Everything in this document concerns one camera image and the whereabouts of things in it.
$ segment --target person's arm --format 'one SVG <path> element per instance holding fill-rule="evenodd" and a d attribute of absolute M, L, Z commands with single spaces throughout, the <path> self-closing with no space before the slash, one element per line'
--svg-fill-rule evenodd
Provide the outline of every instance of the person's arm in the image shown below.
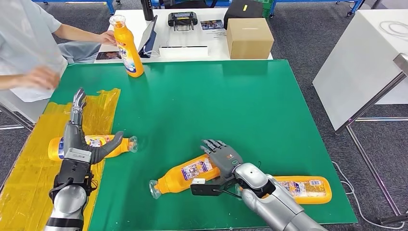
<path fill-rule="evenodd" d="M 79 28 L 61 24 L 61 26 L 54 32 L 54 34 L 62 39 L 83 42 L 98 42 L 102 44 L 115 45 L 114 32 L 108 30 L 100 35 Z"/>
<path fill-rule="evenodd" d="M 12 89 L 16 87 L 54 89 L 58 86 L 60 77 L 45 66 L 38 66 L 20 75 L 0 75 L 0 90 Z"/>

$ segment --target white shirt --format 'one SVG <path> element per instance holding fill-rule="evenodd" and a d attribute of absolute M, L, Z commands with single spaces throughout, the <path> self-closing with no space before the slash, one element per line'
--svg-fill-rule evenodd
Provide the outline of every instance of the white shirt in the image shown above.
<path fill-rule="evenodd" d="M 0 0 L 0 76 L 24 74 L 38 65 L 64 72 L 67 61 L 52 37 L 61 23 L 31 0 Z M 51 97 L 52 90 L 15 88 L 24 102 Z"/>

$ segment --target robotic arm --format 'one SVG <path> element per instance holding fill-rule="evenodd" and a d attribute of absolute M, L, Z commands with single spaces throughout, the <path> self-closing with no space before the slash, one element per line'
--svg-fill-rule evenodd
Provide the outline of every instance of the robotic arm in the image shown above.
<path fill-rule="evenodd" d="M 230 193 L 227 189 L 238 184 L 244 203 L 274 231 L 327 231 L 304 212 L 273 176 L 251 163 L 243 163 L 239 154 L 222 141 L 203 142 L 206 146 L 201 149 L 220 169 L 221 176 L 213 183 L 192 184 L 192 194 L 218 196 Z"/>
<path fill-rule="evenodd" d="M 70 120 L 64 131 L 64 159 L 60 172 L 55 176 L 50 190 L 54 208 L 44 228 L 45 231 L 81 231 L 83 212 L 92 188 L 91 165 L 97 164 L 120 145 L 123 132 L 117 132 L 112 141 L 102 147 L 91 147 L 85 142 L 82 130 L 82 113 L 85 92 L 82 88 L 74 96 Z"/>

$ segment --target person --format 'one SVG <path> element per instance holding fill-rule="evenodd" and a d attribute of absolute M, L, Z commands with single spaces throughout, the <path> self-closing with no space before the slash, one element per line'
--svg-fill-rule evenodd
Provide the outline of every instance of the person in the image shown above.
<path fill-rule="evenodd" d="M 94 34 L 62 24 L 31 0 L 0 1 L 0 90 L 52 90 L 67 64 L 93 62 L 113 31 Z M 52 34 L 72 40 L 58 44 Z"/>

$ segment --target bottle label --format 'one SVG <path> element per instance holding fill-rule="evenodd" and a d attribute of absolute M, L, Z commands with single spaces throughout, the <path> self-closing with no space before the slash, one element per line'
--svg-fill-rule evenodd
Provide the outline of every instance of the bottle label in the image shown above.
<path fill-rule="evenodd" d="M 326 189 L 320 180 L 309 181 L 279 181 L 294 197 L 326 196 Z"/>
<path fill-rule="evenodd" d="M 189 180 L 200 175 L 203 172 L 207 172 L 212 169 L 213 166 L 211 165 L 208 158 L 206 158 L 204 161 L 199 160 L 190 165 L 185 166 L 184 168 L 181 169 L 181 173 L 183 174 L 185 180 Z"/>
<path fill-rule="evenodd" d="M 85 142 L 92 147 L 101 147 L 110 141 L 109 137 L 103 138 L 100 136 L 85 136 Z M 58 157 L 60 159 L 64 158 L 64 138 L 62 137 L 60 143 L 58 144 Z"/>
<path fill-rule="evenodd" d="M 117 44 L 120 56 L 122 57 L 123 60 L 123 64 L 125 65 L 125 68 L 128 72 L 136 73 L 135 62 L 133 61 L 132 54 L 126 50 L 124 45 L 125 45 L 124 43 L 119 42 Z"/>

